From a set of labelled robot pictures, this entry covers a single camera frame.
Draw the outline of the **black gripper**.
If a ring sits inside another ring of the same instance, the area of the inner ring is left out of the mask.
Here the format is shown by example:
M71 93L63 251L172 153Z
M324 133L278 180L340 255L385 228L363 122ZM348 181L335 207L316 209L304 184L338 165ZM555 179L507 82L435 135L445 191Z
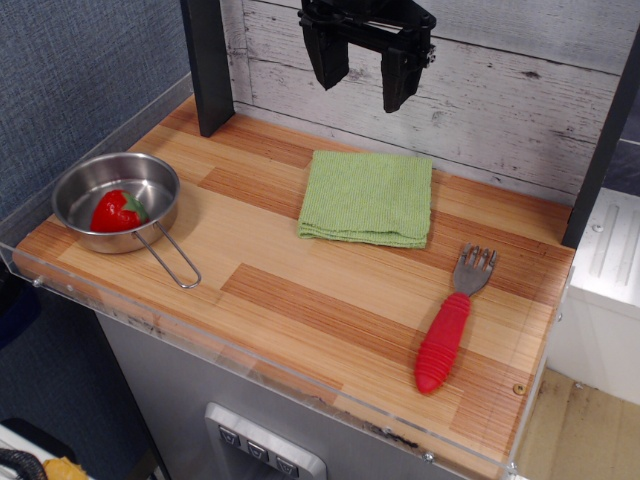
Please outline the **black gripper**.
M350 45L382 54L383 108L393 113L417 91L432 61L436 17L415 1L304 1L298 11L319 84L329 90L349 73Z

